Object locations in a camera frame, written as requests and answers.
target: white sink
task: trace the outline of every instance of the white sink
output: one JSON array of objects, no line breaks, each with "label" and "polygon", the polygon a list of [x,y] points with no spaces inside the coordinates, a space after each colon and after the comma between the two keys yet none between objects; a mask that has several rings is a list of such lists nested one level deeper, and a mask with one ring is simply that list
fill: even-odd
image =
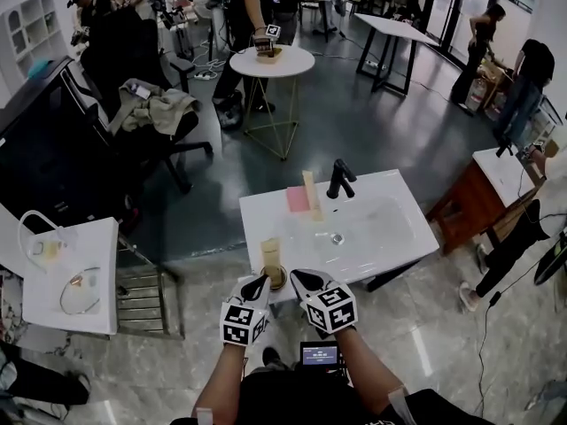
[{"label": "white sink", "polygon": [[325,266],[325,272],[345,282],[374,271],[378,259],[407,247],[416,237],[392,197],[338,202],[323,212],[323,218],[313,221],[308,212],[288,214],[280,236],[282,248],[301,252],[303,259]]},{"label": "white sink", "polygon": [[[280,238],[280,262],[289,273],[324,271],[340,282],[357,282],[415,262],[439,248],[408,185],[398,170],[363,174],[352,184],[354,198],[340,190],[326,195],[328,182],[315,184],[323,221],[310,212],[290,212],[285,190],[240,198],[252,271],[263,268],[260,243]],[[294,299],[291,282],[272,292],[270,303]]]}]

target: small screen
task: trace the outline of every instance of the small screen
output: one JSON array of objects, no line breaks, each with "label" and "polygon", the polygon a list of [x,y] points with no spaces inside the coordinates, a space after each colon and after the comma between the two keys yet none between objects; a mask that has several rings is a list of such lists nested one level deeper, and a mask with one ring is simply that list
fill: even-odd
[{"label": "small screen", "polygon": [[303,365],[337,364],[337,346],[303,348]]}]

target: white sneaker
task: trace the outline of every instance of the white sneaker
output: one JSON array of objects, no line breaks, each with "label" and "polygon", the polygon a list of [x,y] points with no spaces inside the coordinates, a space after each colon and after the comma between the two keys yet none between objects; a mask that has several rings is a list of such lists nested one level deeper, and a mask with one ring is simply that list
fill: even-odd
[{"label": "white sneaker", "polygon": [[490,268],[486,265],[486,256],[488,253],[486,252],[486,248],[483,244],[477,245],[477,262],[478,262],[478,269],[482,275],[486,275],[486,273],[490,270]]},{"label": "white sneaker", "polygon": [[472,288],[469,286],[468,283],[463,282],[459,286],[459,298],[461,298],[462,303],[465,307],[469,310],[469,312],[475,312],[478,307],[478,303],[474,302],[470,299],[470,293],[472,292]]}]

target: white glove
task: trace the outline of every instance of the white glove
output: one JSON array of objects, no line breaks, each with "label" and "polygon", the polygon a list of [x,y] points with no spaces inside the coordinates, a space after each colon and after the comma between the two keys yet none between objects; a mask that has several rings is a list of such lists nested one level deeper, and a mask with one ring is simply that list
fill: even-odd
[{"label": "white glove", "polygon": [[333,334],[358,321],[356,299],[345,284],[313,269],[294,269],[290,277],[307,320],[316,328]]},{"label": "white glove", "polygon": [[221,340],[227,344],[253,344],[268,325],[270,280],[251,276],[239,282],[222,303]]}]

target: drain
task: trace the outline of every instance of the drain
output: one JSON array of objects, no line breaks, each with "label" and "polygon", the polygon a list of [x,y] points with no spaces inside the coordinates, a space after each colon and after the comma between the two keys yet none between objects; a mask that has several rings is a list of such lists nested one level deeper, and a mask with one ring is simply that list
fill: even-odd
[{"label": "drain", "polygon": [[339,233],[333,233],[330,236],[330,241],[335,245],[341,245],[345,241],[345,238]]}]

